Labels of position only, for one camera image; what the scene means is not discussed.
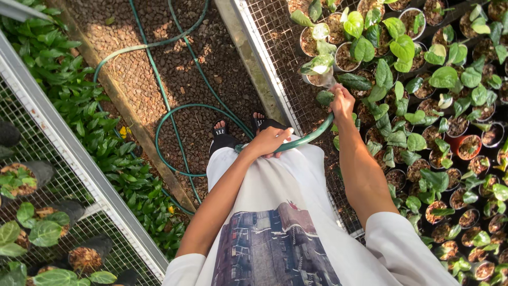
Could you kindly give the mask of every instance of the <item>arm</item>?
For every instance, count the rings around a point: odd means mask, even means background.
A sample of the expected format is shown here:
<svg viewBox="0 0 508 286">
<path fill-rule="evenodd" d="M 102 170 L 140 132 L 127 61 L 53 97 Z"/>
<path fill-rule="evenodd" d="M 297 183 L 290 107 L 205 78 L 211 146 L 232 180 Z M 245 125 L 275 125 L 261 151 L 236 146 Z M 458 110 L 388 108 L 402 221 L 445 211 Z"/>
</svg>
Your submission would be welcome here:
<svg viewBox="0 0 508 286">
<path fill-rule="evenodd" d="M 346 197 L 365 228 L 367 219 L 374 213 L 399 212 L 388 191 L 385 174 L 367 150 L 353 123 L 354 97 L 340 84 L 336 84 L 334 89 L 335 99 L 330 103 L 330 109 L 339 131 L 339 163 Z"/>
<path fill-rule="evenodd" d="M 219 181 L 200 205 L 192 218 L 175 257 L 189 253 L 207 255 L 220 228 L 231 212 L 243 178 L 250 165 L 260 156 L 271 154 L 284 141 L 291 140 L 292 128 L 286 130 L 268 127 L 247 145 L 238 155 L 235 162 L 228 168 Z"/>
</svg>

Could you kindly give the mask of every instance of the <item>green garden hose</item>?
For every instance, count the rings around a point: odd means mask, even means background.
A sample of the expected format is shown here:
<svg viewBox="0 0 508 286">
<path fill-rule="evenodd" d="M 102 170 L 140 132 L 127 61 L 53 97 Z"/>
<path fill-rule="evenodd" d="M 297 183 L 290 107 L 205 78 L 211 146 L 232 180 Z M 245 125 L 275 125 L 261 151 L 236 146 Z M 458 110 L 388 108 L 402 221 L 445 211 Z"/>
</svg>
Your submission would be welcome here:
<svg viewBox="0 0 508 286">
<path fill-rule="evenodd" d="M 164 104 L 166 106 L 166 109 L 168 110 L 168 113 L 166 113 L 159 125 L 157 126 L 157 130 L 155 132 L 155 148 L 157 150 L 157 153 L 159 155 L 159 157 L 161 158 L 161 160 L 164 162 L 164 164 L 169 168 L 171 169 L 172 171 L 175 171 L 175 172 L 179 172 L 180 174 L 182 175 L 186 175 L 189 177 L 189 181 L 190 181 L 190 185 L 193 189 L 193 193 L 194 195 L 196 196 L 196 199 L 198 201 L 199 204 L 201 204 L 201 199 L 199 198 L 199 195 L 198 195 L 198 192 L 196 191 L 196 187 L 194 186 L 194 183 L 193 183 L 193 177 L 205 177 L 206 174 L 191 174 L 190 170 L 189 170 L 189 166 L 188 166 L 188 162 L 187 162 L 187 158 L 185 156 L 185 152 L 184 152 L 184 149 L 183 149 L 183 144 L 182 144 L 182 141 L 180 139 L 180 134 L 178 133 L 178 129 L 177 129 L 177 126 L 176 126 L 176 123 L 173 119 L 173 113 L 180 110 L 180 109 L 183 109 L 183 108 L 187 108 L 187 107 L 206 107 L 206 108 L 211 108 L 217 112 L 220 112 L 222 114 L 224 114 L 227 118 L 231 119 L 231 121 L 233 121 L 236 125 L 238 125 L 238 127 L 240 127 L 244 132 L 245 134 L 250 138 L 250 139 L 253 139 L 254 138 L 254 134 L 252 133 L 252 131 L 238 118 L 236 117 L 236 115 L 221 101 L 221 99 L 219 98 L 219 96 L 217 95 L 217 93 L 213 90 L 212 86 L 210 85 L 210 83 L 208 82 L 208 79 L 206 78 L 203 70 L 201 69 L 201 65 L 199 64 L 198 62 L 198 59 L 196 57 L 196 55 L 194 54 L 194 51 L 192 50 L 191 48 L 191 45 L 187 39 L 187 35 L 190 34 L 195 28 L 197 28 L 199 26 L 199 24 L 201 24 L 201 22 L 203 21 L 204 17 L 205 17 L 205 14 L 206 14 L 206 11 L 208 9 L 208 3 L 209 3 L 209 0 L 205 0 L 205 6 L 203 8 L 203 12 L 201 13 L 201 16 L 199 17 L 198 21 L 192 26 L 190 27 L 187 31 L 183 31 L 182 27 L 180 26 L 179 22 L 178 22 L 178 19 L 175 15 L 175 11 L 173 9 L 173 5 L 171 4 L 171 0 L 168 0 L 168 5 L 169 5 L 169 10 L 171 12 L 171 15 L 173 16 L 173 19 L 175 21 L 175 24 L 178 28 L 178 30 L 180 31 L 180 35 L 176 36 L 176 37 L 173 37 L 173 38 L 170 38 L 168 40 L 164 40 L 164 41 L 160 41 L 160 42 L 155 42 L 155 43 L 151 43 L 151 44 L 148 44 L 147 43 L 147 40 L 146 40 L 146 37 L 145 37 L 145 33 L 143 32 L 143 26 L 141 25 L 141 21 L 139 20 L 139 17 L 138 17 L 138 13 L 136 11 L 136 8 L 134 7 L 134 3 L 133 3 L 133 0 L 129 0 L 129 3 L 131 5 L 131 8 L 132 8 L 132 11 L 133 11 L 133 14 L 134 14 L 134 17 L 136 19 L 136 23 L 138 24 L 138 28 L 139 28 L 139 31 L 140 31 L 140 34 L 141 34 L 141 38 L 143 39 L 143 45 L 137 45 L 137 46 L 132 46 L 132 47 L 128 47 L 128 48 L 123 48 L 123 49 L 120 49 L 120 50 L 117 50 L 115 52 L 113 52 L 112 54 L 110 54 L 109 56 L 107 56 L 105 59 L 103 59 L 98 65 L 97 65 L 97 68 L 95 70 L 95 74 L 93 75 L 93 81 L 94 82 L 97 82 L 97 77 L 99 75 L 99 71 L 100 69 L 102 68 L 102 66 L 110 59 L 114 58 L 115 56 L 119 55 L 119 54 L 122 54 L 122 53 L 125 53 L 125 52 L 129 52 L 129 51 L 134 51 L 134 50 L 140 50 L 140 49 L 146 49 L 146 52 L 147 52 L 147 55 L 148 55 L 148 58 L 150 60 L 150 64 L 153 68 L 153 71 L 154 71 L 154 74 L 155 74 L 155 77 L 157 79 L 157 84 L 159 86 L 159 89 L 161 90 L 161 94 L 162 94 L 162 97 L 163 97 L 163 100 L 164 100 Z M 168 102 L 168 97 L 166 95 L 166 92 L 164 91 L 164 88 L 163 88 L 163 85 L 162 85 L 162 81 L 161 81 L 161 76 L 157 70 L 157 67 L 155 66 L 155 62 L 153 61 L 153 57 L 151 55 L 151 52 L 150 52 L 150 49 L 151 47 L 157 47 L 157 46 L 162 46 L 162 45 L 165 45 L 165 44 L 169 44 L 171 42 L 174 42 L 174 41 L 177 41 L 179 39 L 182 39 L 185 41 L 185 43 L 187 44 L 187 48 L 189 48 L 189 51 L 191 52 L 191 55 L 194 59 L 194 62 L 196 63 L 196 67 L 198 68 L 201 76 L 203 77 L 203 79 L 205 80 L 205 83 L 206 85 L 208 86 L 208 89 L 212 92 L 212 94 L 214 95 L 214 97 L 217 99 L 217 101 L 220 103 L 220 105 L 226 110 L 221 110 L 215 106 L 211 106 L 211 105 L 206 105 L 206 104 L 201 104 L 201 103 L 193 103 L 193 104 L 186 104 L 186 105 L 182 105 L 182 106 L 179 106 L 175 109 L 171 109 L 171 106 L 169 105 L 169 102 Z M 182 157 L 183 157 L 183 162 L 184 162 L 184 165 L 185 165 L 185 170 L 186 172 L 183 172 L 183 171 L 180 171 L 180 170 L 177 170 L 176 168 L 174 168 L 173 166 L 171 166 L 166 160 L 165 158 L 162 156 L 162 153 L 160 151 L 160 148 L 159 148 L 159 145 L 158 145 L 158 137 L 159 137 L 159 132 L 161 130 L 161 127 L 162 127 L 162 124 L 168 119 L 170 118 L 171 119 L 171 123 L 173 125 L 173 128 L 175 130 L 175 134 L 176 134 L 176 139 L 178 141 L 178 145 L 180 147 L 180 151 L 182 152 Z M 280 146 L 276 152 L 280 152 L 280 151 L 284 151 L 284 150 L 288 150 L 288 149 L 291 149 L 291 148 L 295 148 L 299 145 L 302 145 L 302 144 L 305 144 L 305 143 L 308 143 L 312 140 L 314 140 L 316 137 L 318 137 L 319 135 L 321 135 L 327 128 L 328 126 L 332 123 L 333 121 L 333 114 L 331 113 L 330 115 L 328 115 L 328 117 L 326 118 L 326 120 L 321 124 L 321 126 L 319 126 L 319 128 L 312 132 L 311 134 L 299 139 L 299 140 L 296 140 L 296 141 L 293 141 L 293 142 L 289 142 L 287 144 L 283 144 L 282 146 Z M 117 136 L 121 137 L 120 134 L 118 133 L 118 131 L 116 129 L 115 130 L 115 133 Z M 237 150 L 237 152 L 240 152 L 241 151 L 241 146 L 237 146 L 237 148 L 235 148 Z M 177 200 L 175 200 L 171 195 L 169 195 L 169 193 L 162 189 L 163 193 L 165 195 L 167 195 L 171 202 L 176 205 L 178 208 L 180 208 L 183 212 L 187 213 L 187 214 L 191 214 L 193 215 L 194 213 L 185 209 L 182 205 L 180 205 L 178 203 Z"/>
</svg>

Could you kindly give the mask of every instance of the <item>red plant pot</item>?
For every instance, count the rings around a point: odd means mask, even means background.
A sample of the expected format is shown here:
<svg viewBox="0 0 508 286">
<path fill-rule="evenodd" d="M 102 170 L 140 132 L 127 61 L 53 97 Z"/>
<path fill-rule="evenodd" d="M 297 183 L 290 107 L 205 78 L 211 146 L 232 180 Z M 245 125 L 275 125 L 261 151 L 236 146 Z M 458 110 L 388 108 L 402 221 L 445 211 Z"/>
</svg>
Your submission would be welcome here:
<svg viewBox="0 0 508 286">
<path fill-rule="evenodd" d="M 459 154 L 459 147 L 462 145 L 462 143 L 464 142 L 464 140 L 466 140 L 466 138 L 469 138 L 471 136 L 475 136 L 478 138 L 478 140 L 480 141 L 480 145 L 478 146 L 478 148 L 472 153 L 472 157 L 470 158 L 463 158 L 462 156 L 460 156 Z M 446 143 L 450 144 L 450 150 L 452 150 L 452 152 L 459 156 L 459 158 L 461 158 L 462 160 L 471 160 L 472 158 L 476 157 L 478 155 L 478 153 L 480 152 L 480 150 L 482 149 L 482 141 L 480 139 L 480 137 L 478 135 L 462 135 L 462 136 L 459 136 L 459 137 L 450 137 L 450 136 L 445 136 L 445 141 Z"/>
</svg>

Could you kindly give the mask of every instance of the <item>black pants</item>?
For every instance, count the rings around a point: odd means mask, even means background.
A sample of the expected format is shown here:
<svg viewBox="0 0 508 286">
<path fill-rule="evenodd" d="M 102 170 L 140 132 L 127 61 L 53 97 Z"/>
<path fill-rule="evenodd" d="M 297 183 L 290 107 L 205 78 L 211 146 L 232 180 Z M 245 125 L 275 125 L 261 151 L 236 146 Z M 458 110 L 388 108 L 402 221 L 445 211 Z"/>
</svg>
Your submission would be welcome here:
<svg viewBox="0 0 508 286">
<path fill-rule="evenodd" d="M 261 126 L 259 127 L 259 131 L 263 131 L 269 126 L 283 130 L 287 129 L 287 127 L 282 125 L 281 123 L 271 118 L 268 118 L 261 124 Z M 213 152 L 219 150 L 220 148 L 229 147 L 234 149 L 235 146 L 237 146 L 238 144 L 241 144 L 241 142 L 229 134 L 216 135 L 213 137 L 213 143 L 212 146 L 210 147 L 210 157 L 212 157 Z"/>
</svg>

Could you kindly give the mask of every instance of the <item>shirt sleeve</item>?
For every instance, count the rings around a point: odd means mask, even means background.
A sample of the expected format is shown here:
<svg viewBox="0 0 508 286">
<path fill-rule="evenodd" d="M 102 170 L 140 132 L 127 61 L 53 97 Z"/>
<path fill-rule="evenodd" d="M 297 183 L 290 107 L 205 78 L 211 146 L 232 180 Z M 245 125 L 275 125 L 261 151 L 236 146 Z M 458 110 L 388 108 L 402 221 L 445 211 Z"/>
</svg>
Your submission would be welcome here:
<svg viewBox="0 0 508 286">
<path fill-rule="evenodd" d="M 402 285 L 459 286 L 403 216 L 380 212 L 367 219 L 367 249 Z"/>
<path fill-rule="evenodd" d="M 206 257 L 191 253 L 179 256 L 169 263 L 162 286 L 194 286 Z"/>
</svg>

